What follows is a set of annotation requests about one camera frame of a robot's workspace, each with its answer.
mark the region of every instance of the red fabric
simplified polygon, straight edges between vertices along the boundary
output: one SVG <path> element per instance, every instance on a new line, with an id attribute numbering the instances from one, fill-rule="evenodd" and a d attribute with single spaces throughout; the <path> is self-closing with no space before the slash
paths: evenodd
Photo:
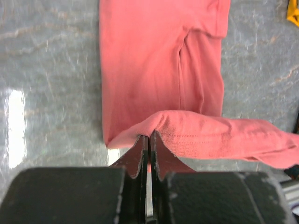
<path id="1" fill-rule="evenodd" d="M 299 163 L 299 137 L 220 117 L 229 0 L 101 0 L 103 136 L 131 147 L 158 130 L 177 156 Z"/>

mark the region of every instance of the yellow object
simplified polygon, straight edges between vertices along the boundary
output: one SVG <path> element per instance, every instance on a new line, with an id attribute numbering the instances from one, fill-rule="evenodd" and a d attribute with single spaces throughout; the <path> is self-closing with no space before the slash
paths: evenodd
<path id="1" fill-rule="evenodd" d="M 297 0 L 290 0 L 288 11 L 286 12 L 286 19 L 295 23 L 299 27 L 299 9 Z"/>

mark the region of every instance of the gray marble surface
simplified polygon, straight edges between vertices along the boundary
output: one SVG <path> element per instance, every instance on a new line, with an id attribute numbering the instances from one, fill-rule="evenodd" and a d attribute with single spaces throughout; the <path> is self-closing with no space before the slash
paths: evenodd
<path id="1" fill-rule="evenodd" d="M 233 0 L 223 41 L 223 115 L 291 131 L 299 105 L 299 28 L 287 0 Z M 0 201 L 21 170 L 105 166 L 98 0 L 0 0 Z M 196 170 L 281 171 L 244 161 L 183 159 Z"/>

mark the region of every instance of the yellow cloth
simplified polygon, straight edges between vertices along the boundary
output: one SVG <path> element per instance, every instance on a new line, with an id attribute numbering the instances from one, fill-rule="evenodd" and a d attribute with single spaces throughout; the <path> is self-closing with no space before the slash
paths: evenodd
<path id="1" fill-rule="evenodd" d="M 286 13 L 286 19 L 295 23 L 299 27 L 299 9 L 297 0 L 290 0 L 288 11 Z"/>

